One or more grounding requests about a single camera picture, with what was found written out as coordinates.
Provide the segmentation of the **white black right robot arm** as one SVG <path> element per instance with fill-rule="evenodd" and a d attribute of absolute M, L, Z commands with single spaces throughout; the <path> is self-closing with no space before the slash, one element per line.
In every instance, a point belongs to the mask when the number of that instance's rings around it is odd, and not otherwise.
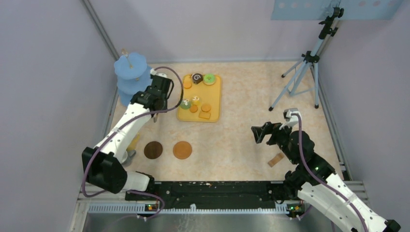
<path fill-rule="evenodd" d="M 252 126 L 255 142 L 271 137 L 267 145 L 277 145 L 288 160 L 296 165 L 285 174 L 283 192 L 289 199 L 300 199 L 331 220 L 343 232 L 397 232 L 401 226 L 370 209 L 350 188 L 335 169 L 314 151 L 314 142 L 303 130 L 281 123 L 266 122 Z"/>

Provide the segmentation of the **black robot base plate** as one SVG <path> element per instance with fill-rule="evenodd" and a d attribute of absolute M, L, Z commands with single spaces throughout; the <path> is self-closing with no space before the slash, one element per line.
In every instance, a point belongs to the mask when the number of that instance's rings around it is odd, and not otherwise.
<path fill-rule="evenodd" d="M 161 197 L 165 209 L 273 209 L 279 203 L 296 200 L 281 181 L 161 181 L 147 189 L 152 196 L 126 193 L 127 201 L 155 200 Z"/>

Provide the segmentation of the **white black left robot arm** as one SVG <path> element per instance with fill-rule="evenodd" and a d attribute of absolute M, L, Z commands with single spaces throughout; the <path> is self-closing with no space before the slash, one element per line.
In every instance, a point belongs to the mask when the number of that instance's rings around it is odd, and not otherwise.
<path fill-rule="evenodd" d="M 144 200 L 154 196 L 155 187 L 149 183 L 147 174 L 127 172 L 122 165 L 128 158 L 127 147 L 138 131 L 155 114 L 164 113 L 167 109 L 168 92 L 173 90 L 173 81 L 163 73 L 151 75 L 150 80 L 151 85 L 133 95 L 126 112 L 107 136 L 82 152 L 87 183 L 114 194 L 122 190 L 136 190 Z"/>

